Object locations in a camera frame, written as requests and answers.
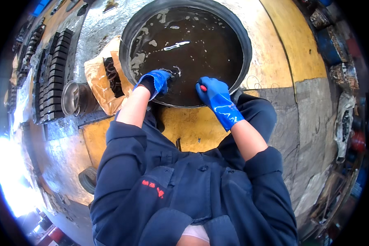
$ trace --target bright window light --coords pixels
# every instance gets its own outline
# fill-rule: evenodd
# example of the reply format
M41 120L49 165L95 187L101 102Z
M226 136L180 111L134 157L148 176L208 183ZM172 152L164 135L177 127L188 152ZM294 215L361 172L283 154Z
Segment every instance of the bright window light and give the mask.
M0 185L15 217L29 213L38 205L35 191L20 182L25 173L20 146L0 137Z

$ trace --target blue container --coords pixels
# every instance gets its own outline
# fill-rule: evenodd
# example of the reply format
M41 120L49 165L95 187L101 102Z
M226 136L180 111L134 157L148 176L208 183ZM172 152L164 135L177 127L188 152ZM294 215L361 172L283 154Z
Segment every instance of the blue container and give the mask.
M336 34L335 28L329 26L317 33L318 49L324 60L330 65L347 62L344 41Z
M37 7L35 8L34 12L31 13L32 16L38 16L45 8L45 6L50 2L51 0L41 0Z
M325 7L330 6L332 3L332 0L318 0L320 3L322 3Z

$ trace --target concrete floor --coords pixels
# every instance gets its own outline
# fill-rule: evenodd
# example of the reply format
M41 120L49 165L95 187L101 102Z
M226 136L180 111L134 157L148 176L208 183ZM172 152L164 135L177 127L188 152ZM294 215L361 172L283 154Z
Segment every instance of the concrete floor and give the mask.
M123 31L124 25L118 24L118 14L123 12L124 6L120 5L106 16L101 16L106 1L97 0L89 6L89 12L77 17L83 2L68 14L61 13L68 2L53 17L48 16L54 5L50 3L40 16L47 17L47 29L39 49L47 43L49 35L71 26L74 30L73 51L72 58L67 62L66 79L84 83L83 63L94 58L106 44L104 42ZM309 180L322 173L335 156L332 132L336 112L332 108L335 108L336 102L331 98L327 71L317 53L313 33L292 0L219 2L240 17L248 30L253 59L241 88L247 94L268 99L276 109L278 120L269 145L276 147L284 157L283 176L293 209L297 216L303 216L309 205L303 204L301 199ZM105 26L99 25L96 18L109 21ZM93 24L93 28L85 27L86 24ZM105 133L113 119L105 118L83 126L74 117L45 126L31 126L34 148L47 189L52 194L67 196L71 202L64 212L58 216L49 215L49 218L81 245L93 244L91 234L85 236L91 233L87 205L93 200L93 195L82 188L78 173L89 166L99 165L105 150ZM166 108L162 121L166 127L163 134L172 142L181 138L183 151L210 150L227 135L206 107Z

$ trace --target worker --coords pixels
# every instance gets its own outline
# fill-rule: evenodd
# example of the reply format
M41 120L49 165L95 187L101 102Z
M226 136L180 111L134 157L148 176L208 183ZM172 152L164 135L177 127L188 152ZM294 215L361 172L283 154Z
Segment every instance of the worker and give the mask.
M143 75L110 123L90 209L94 243L296 245L282 156L267 145L273 106L246 94L235 105L227 84L202 77L199 97L231 133L215 149L181 152L147 111L170 76Z

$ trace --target blue rubber glove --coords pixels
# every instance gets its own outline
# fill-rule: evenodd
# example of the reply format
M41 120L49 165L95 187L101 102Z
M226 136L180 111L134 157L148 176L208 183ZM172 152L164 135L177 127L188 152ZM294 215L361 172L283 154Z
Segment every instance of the blue rubber glove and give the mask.
M226 83L214 78L202 77L196 84L199 98L214 112L217 119L226 131L238 121L244 120L243 116L230 99Z
M134 86L134 89L138 85L145 86L150 91L150 100L155 98L159 92L163 94L167 93L167 80L171 77L171 74L162 70L153 70L144 74Z

